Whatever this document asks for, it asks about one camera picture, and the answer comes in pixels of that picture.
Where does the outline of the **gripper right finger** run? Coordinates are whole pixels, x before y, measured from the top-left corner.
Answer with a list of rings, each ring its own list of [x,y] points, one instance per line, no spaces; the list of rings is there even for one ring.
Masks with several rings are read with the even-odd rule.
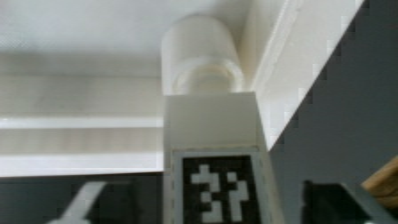
[[[398,224],[398,217],[360,186],[306,181],[301,224]]]

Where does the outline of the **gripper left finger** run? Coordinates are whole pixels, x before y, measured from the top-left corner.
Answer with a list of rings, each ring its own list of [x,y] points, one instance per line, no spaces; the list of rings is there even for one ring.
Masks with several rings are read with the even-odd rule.
[[[106,181],[95,181],[84,184],[63,216],[47,224],[91,224],[88,214],[106,186]]]

